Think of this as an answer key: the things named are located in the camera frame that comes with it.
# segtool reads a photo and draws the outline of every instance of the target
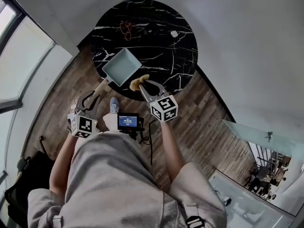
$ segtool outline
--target light blue tray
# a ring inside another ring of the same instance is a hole
[[[106,79],[122,86],[133,73],[142,66],[141,62],[127,49],[123,48],[103,67]]]

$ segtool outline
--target round table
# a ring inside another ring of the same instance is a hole
[[[142,66],[121,86],[111,82],[116,92],[144,101],[139,91],[129,89],[130,82],[149,74],[172,95],[191,80],[198,59],[197,43],[190,25],[174,9],[153,0],[129,0],[109,9],[92,33],[92,59],[99,75],[103,66],[122,48]]]

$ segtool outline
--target sponge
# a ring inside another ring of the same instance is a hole
[[[140,78],[132,80],[132,82],[130,83],[130,89],[133,91],[140,90],[139,84],[142,84],[145,80],[148,80],[149,77],[150,77],[150,75],[145,74],[145,75],[141,76]]]

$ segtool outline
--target cable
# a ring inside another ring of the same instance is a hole
[[[154,122],[156,122],[156,119],[149,123],[149,136],[143,137],[143,132],[140,131],[140,135],[141,135],[142,140],[139,142],[139,144],[144,143],[144,144],[150,146],[150,149],[151,149],[150,164],[151,164],[151,165],[152,165],[152,160],[153,160],[153,148],[152,148],[152,137],[151,137],[151,124],[154,123]]]

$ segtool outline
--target camera screen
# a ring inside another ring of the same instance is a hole
[[[136,116],[119,116],[120,127],[137,127]]]

